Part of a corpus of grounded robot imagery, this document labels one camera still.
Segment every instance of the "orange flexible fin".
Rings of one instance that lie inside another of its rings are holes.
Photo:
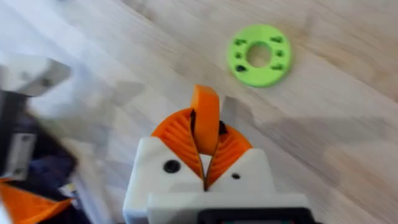
[[[180,110],[163,120],[152,133],[160,138],[197,176],[204,179],[203,166],[192,137],[193,108]]]
[[[55,199],[30,192],[13,185],[14,182],[1,182],[0,195],[7,212],[15,224],[34,224],[52,218],[66,209],[72,199]]]
[[[221,134],[218,147],[211,158],[205,179],[205,190],[224,174],[248,149],[250,142],[237,130],[225,125],[226,133]]]
[[[191,107],[195,110],[193,139],[198,152],[213,155],[218,143],[220,103],[217,93],[208,86],[195,85]]]

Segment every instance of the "light wood surface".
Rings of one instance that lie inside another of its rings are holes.
[[[32,109],[81,155],[98,223],[122,220],[139,138],[200,83],[266,151],[278,191],[305,193],[318,220],[395,224],[397,11],[394,0],[2,0],[0,47],[73,67]],[[231,36],[255,23],[294,46],[272,88],[244,86],[226,66]]]

